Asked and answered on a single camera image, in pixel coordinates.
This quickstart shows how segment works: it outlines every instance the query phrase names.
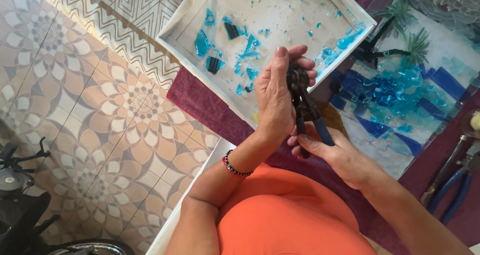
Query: woman's left hand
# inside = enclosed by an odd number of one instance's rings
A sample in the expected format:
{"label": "woman's left hand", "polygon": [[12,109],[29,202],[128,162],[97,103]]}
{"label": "woman's left hand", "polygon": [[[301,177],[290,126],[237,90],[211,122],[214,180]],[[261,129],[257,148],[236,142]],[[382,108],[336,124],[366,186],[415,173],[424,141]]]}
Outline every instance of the woman's left hand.
{"label": "woman's left hand", "polygon": [[291,63],[303,68],[315,84],[317,71],[312,70],[315,62],[303,56],[307,46],[294,46],[290,49],[279,47],[275,56],[255,79],[259,121],[257,132],[268,141],[282,143],[295,126],[295,109],[287,87],[287,70]]}

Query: white tray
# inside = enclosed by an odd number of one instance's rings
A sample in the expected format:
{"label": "white tray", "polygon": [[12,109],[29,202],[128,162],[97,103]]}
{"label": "white tray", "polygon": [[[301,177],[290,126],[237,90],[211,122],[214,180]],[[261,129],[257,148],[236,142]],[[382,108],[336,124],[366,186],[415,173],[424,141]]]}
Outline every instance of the white tray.
{"label": "white tray", "polygon": [[[204,24],[207,8],[215,16],[215,26]],[[342,16],[335,18],[331,15],[337,13],[336,9],[342,12]],[[224,16],[228,16],[240,28],[246,25],[248,33],[261,42],[261,47],[257,49],[260,52],[259,59],[249,58],[248,62],[243,62],[243,72],[246,67],[260,71],[278,46],[288,48],[307,44],[309,51],[306,56],[315,59],[322,53],[323,46],[336,48],[337,41],[344,38],[349,29],[353,28],[351,34],[354,34],[363,23],[363,33],[347,49],[342,50],[334,62],[325,65],[322,58],[318,59],[315,69],[321,75],[316,78],[315,86],[310,87],[309,92],[368,36],[376,24],[354,0],[253,0],[253,4],[252,0],[183,0],[155,40],[254,129],[257,126],[254,117],[258,112],[255,92],[236,95],[237,85],[241,83],[247,86],[249,81],[247,75],[241,77],[233,73],[237,53],[245,48],[247,38],[240,36],[229,41],[222,22]],[[316,28],[317,23],[321,23],[320,28]],[[268,37],[257,33],[267,28],[271,30]],[[206,69],[207,56],[201,58],[195,52],[194,41],[200,29],[223,54],[219,59],[225,62],[225,66],[216,75]],[[207,55],[218,58],[213,49]]]}

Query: zigzag pattern tile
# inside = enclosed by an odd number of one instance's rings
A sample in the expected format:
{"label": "zigzag pattern tile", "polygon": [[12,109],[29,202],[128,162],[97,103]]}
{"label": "zigzag pattern tile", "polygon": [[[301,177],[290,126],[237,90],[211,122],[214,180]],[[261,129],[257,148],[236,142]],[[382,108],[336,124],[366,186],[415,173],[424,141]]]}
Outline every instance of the zigzag pattern tile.
{"label": "zigzag pattern tile", "polygon": [[46,0],[169,89],[178,60],[154,41],[182,0]]}

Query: person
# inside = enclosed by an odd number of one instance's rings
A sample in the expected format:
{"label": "person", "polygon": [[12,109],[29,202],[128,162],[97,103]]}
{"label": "person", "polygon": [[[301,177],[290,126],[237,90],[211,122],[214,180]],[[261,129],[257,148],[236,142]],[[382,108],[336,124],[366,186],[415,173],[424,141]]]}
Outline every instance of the person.
{"label": "person", "polygon": [[307,70],[315,63],[307,46],[279,47],[254,82],[258,128],[195,181],[181,204],[167,255],[375,254],[360,234],[355,216],[331,190],[294,172],[263,162],[291,134],[292,154],[300,146],[323,158],[351,188],[360,190],[395,229],[412,255],[471,255],[455,235],[430,215],[397,181],[338,130],[328,129],[327,146],[306,123],[297,136],[287,89],[289,64]]}

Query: blue-handled pliers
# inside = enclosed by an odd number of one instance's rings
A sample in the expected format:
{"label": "blue-handled pliers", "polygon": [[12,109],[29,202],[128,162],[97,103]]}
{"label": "blue-handled pliers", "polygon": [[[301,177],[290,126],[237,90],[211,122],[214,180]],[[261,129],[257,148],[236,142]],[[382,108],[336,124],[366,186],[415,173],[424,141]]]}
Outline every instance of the blue-handled pliers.
{"label": "blue-handled pliers", "polygon": [[464,164],[458,171],[456,171],[451,178],[449,178],[441,189],[433,195],[430,203],[427,206],[427,210],[430,214],[433,214],[437,209],[438,204],[444,198],[447,191],[459,180],[462,181],[460,189],[453,201],[448,206],[447,210],[440,218],[440,222],[446,225],[453,217],[455,212],[460,208],[460,205],[465,200],[467,193],[469,192],[470,185],[472,182],[473,171],[480,168],[480,153],[476,153],[464,159],[462,161]]}
{"label": "blue-handled pliers", "polygon": [[[288,68],[286,84],[292,96],[292,103],[297,115],[297,134],[305,134],[305,121],[303,117],[309,116],[313,121],[321,141],[328,146],[335,146],[332,136],[325,125],[325,120],[308,94],[307,88],[309,81],[310,79],[307,73],[302,68],[293,69],[291,66]],[[304,148],[301,149],[301,153],[305,159],[310,156],[310,153]]]}

